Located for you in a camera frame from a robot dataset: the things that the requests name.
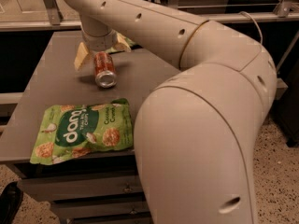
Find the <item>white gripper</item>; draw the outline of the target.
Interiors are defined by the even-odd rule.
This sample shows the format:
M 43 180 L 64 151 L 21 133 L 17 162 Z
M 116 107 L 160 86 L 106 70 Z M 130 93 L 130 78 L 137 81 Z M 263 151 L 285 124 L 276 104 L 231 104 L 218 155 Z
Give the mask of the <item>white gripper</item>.
M 85 31 L 82 31 L 82 37 L 85 43 L 80 42 L 78 45 L 74 60 L 76 71 L 91 61 L 92 53 L 90 50 L 105 51 L 114 45 L 114 49 L 117 51 L 131 51 L 131 41 L 120 33 L 116 35 L 115 31 L 111 31 L 106 35 L 89 35 Z

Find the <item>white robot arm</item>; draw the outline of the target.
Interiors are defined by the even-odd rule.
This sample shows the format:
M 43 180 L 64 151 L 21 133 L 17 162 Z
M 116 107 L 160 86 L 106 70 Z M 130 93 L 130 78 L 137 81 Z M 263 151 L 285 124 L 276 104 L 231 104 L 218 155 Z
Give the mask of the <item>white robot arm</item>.
M 177 69 L 135 119 L 154 224 L 258 224 L 253 148 L 274 101 L 267 50 L 246 35 L 143 0 L 65 0 L 84 29 L 112 28 Z

